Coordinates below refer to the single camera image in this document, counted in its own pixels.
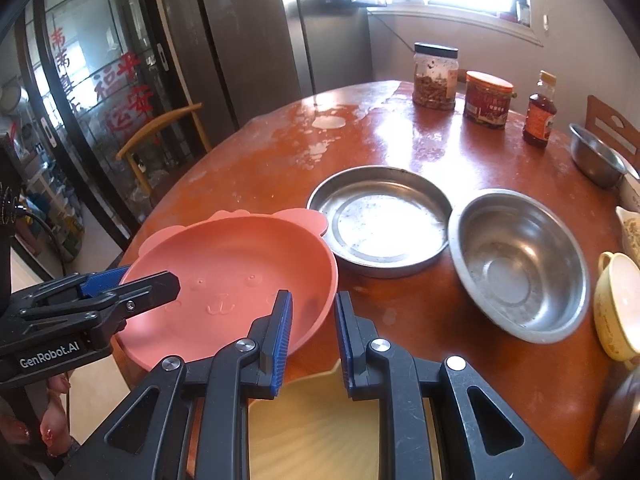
round table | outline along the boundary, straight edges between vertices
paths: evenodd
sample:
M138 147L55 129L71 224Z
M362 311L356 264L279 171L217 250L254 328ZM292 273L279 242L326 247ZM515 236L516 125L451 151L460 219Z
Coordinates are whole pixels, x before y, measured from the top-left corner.
M524 117L490 130L466 120L460 96L453 112L413 104L413 86L376 82L337 89L255 118L199 161L162 199L124 254L174 224L217 210L273 213L304 207L337 171L385 164L421 174L455 206L475 190L514 189L554 211L580 243L591 287L603 251L619 250L616 197L573 165L568 139L554 132L546 150L522 140ZM600 415L620 366L600 347L589 313L569 338L552 345L521 341L473 304L449 251L408 278L376 280L340 269L338 290L351 293L358 316L417 357L463 356L576 475L588 474ZM334 319L287 362L286 380L331 369L338 358ZM130 385L143 372L116 349Z

syrup bottle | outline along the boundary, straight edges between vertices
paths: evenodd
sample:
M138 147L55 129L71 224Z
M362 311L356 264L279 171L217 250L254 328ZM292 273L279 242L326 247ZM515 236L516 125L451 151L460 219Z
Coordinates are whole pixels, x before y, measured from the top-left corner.
M549 135L554 127L558 109L554 104L556 76L542 70L538 81L538 93L529 97L527 121L522 130L525 142L537 148L546 148Z

glass jar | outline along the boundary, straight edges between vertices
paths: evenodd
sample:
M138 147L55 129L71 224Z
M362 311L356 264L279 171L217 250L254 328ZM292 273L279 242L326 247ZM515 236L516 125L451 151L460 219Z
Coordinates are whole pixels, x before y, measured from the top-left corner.
M415 43L414 103L437 110L453 110L458 83L458 50Z

wooden chair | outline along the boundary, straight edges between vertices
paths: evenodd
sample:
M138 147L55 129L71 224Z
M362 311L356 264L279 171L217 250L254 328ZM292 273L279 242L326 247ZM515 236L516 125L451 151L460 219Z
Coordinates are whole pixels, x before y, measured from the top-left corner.
M640 170L640 132L618 111L595 95L587 97L585 128Z
M138 165L136 161L133 160L133 156L131 155L131 151L135 146L140 143L143 139L146 139L149 136L155 135L156 133L164 130L169 124L175 123L175 121L183 118L187 114L191 114L193 118L193 122L196 125L196 129L198 131L198 135L200 136L200 140L204 149L207 153L211 151L211 145L209 143L209 139L207 139L207 135L204 131L202 123L196 114L196 110L202 108L202 103L196 103L190 106L185 106L184 108L178 108L177 110L171 110L161 116L151 119L147 124L142 126L135 134L125 143L122 149L116 154L116 160L122 160L122 157L126 157L129 165L131 166L131 171L133 171L137 180L140 182L140 186L142 189L151 197L153 193L153 189L149 181L146 179L146 176Z

metal bowl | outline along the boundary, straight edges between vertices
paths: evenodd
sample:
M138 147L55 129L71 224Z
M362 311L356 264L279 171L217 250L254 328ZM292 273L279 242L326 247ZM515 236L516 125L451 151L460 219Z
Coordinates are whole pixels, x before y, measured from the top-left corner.
M578 124L569 124L572 132L571 158L578 169L600 187L615 186L626 173L626 166L612 150L589 130Z
M453 264L476 305L525 341L555 343L588 307L589 273L574 236L548 208L485 189L449 219Z

